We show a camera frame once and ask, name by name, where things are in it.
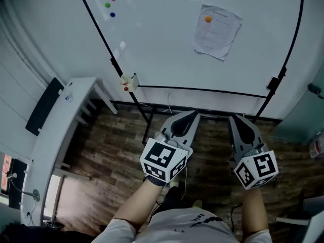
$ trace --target table leg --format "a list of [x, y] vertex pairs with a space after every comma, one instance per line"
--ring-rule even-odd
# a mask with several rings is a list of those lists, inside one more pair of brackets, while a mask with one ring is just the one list
[[84, 126], [88, 125], [88, 123], [83, 118], [81, 118], [80, 116], [75, 116], [75, 119]]
[[66, 164], [64, 162], [57, 162], [56, 166], [57, 166], [57, 168], [60, 168], [60, 167], [71, 168], [71, 165]]
[[109, 107], [109, 109], [114, 113], [117, 114], [118, 111], [116, 108], [113, 106], [113, 104], [110, 102], [108, 96], [100, 89], [100, 87], [95, 84], [94, 89], [96, 93], [101, 97], [101, 99], [105, 102], [105, 104]]
[[84, 105], [81, 106], [81, 111], [84, 112], [86, 115], [91, 116], [90, 111]]
[[72, 177], [72, 178], [75, 178], [75, 179], [78, 179], [81, 181], [89, 181], [90, 180], [90, 177], [88, 177], [88, 176], [77, 175], [77, 174], [74, 174], [74, 173], [59, 169], [59, 168], [54, 169], [53, 175], [59, 176], [59, 177], [68, 176], [68, 177]]
[[89, 99], [86, 100], [86, 103], [89, 104], [92, 109], [97, 110], [97, 107]]

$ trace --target whiteboard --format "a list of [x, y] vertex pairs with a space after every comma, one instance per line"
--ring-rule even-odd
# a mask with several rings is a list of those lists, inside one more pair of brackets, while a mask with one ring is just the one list
[[[301, 0], [84, 2], [122, 72], [136, 73], [140, 85], [259, 96], [268, 95], [266, 86], [284, 66], [301, 5]], [[202, 4], [224, 8], [243, 19], [225, 61], [193, 49]]]

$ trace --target white t-shirt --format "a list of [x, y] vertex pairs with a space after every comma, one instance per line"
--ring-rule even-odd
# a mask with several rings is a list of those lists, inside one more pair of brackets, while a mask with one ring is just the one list
[[[237, 243], [229, 227], [214, 214], [197, 207], [155, 214], [147, 228], [136, 234], [127, 221], [112, 219], [93, 243]], [[269, 230], [248, 237], [245, 243], [272, 243]]]

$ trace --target white desk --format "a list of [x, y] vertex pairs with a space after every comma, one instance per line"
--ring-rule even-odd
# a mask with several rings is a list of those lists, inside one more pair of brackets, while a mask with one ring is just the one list
[[25, 218], [25, 216], [28, 212], [32, 212], [34, 206], [32, 219], [35, 226], [40, 226], [43, 221], [46, 194], [59, 151], [72, 122], [77, 119], [83, 123], [83, 119], [78, 116], [78, 113], [81, 110], [86, 113], [84, 103], [87, 101], [89, 93], [94, 90], [111, 111], [117, 113], [108, 97], [96, 84], [96, 78], [74, 78], [68, 82], [66, 87], [68, 87], [69, 94], [72, 95], [72, 101], [68, 102], [64, 99], [63, 91], [48, 115], [30, 156], [23, 191], [33, 192], [34, 189], [37, 189], [40, 201], [35, 204], [33, 197], [22, 195], [20, 215], [21, 223], [25, 225], [30, 222], [29, 217]]

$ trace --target small box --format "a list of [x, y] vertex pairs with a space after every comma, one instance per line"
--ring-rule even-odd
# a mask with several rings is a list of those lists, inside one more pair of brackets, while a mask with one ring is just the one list
[[243, 157], [234, 172], [245, 190], [264, 185], [279, 173], [273, 151]]
[[149, 138], [140, 162], [144, 173], [169, 183], [187, 164], [189, 152]]
[[136, 77], [136, 74], [131, 75], [131, 76], [123, 74], [120, 77], [119, 86], [125, 92], [134, 92], [134, 91], [136, 91], [137, 87], [139, 86], [139, 82], [138, 82], [138, 79]]

